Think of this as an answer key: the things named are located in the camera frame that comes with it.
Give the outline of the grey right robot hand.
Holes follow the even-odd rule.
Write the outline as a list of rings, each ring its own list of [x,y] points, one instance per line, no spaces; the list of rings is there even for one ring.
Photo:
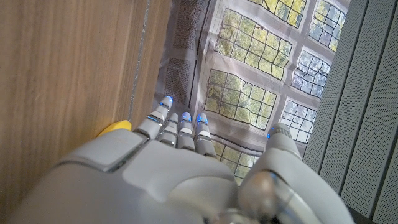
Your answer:
[[[9,223],[353,223],[308,165],[288,127],[274,124],[241,183],[220,162],[205,114],[163,98],[137,127],[120,121],[62,158]]]

